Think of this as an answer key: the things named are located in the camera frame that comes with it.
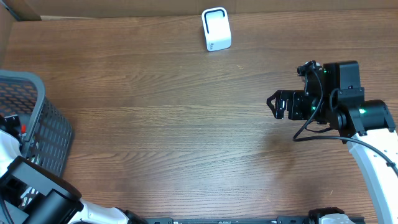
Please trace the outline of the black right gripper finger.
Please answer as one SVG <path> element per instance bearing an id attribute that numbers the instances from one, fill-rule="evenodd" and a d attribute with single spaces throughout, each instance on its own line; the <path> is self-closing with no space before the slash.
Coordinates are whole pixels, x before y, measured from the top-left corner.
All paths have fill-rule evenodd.
<path id="1" fill-rule="evenodd" d="M 267 106 L 272 111 L 274 118 L 276 119 L 283 119 L 284 118 L 284 111 L 285 111 L 285 102 L 279 98 L 268 98 L 267 99 Z"/>
<path id="2" fill-rule="evenodd" d="M 267 101 L 272 101 L 272 100 L 279 100 L 282 94 L 282 90 L 277 90 L 272 96 L 268 97 Z"/>

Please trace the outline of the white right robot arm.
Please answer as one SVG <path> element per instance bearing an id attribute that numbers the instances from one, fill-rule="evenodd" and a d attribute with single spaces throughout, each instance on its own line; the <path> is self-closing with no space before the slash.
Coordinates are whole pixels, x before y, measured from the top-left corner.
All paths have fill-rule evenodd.
<path id="1" fill-rule="evenodd" d="M 364 97 L 359 63 L 308 61 L 297 67 L 303 90 L 277 90 L 267 105 L 277 119 L 303 121 L 293 141 L 347 145 L 380 223 L 397 223 L 397 126 L 382 100 Z"/>

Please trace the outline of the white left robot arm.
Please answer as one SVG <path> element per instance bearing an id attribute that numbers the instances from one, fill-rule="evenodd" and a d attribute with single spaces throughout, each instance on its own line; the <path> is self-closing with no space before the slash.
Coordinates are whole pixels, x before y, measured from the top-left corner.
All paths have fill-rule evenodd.
<path id="1" fill-rule="evenodd" d="M 1 221 L 4 223 L 146 223 L 129 210 L 82 199 L 71 184 L 22 157 L 17 115 L 1 117 Z"/>

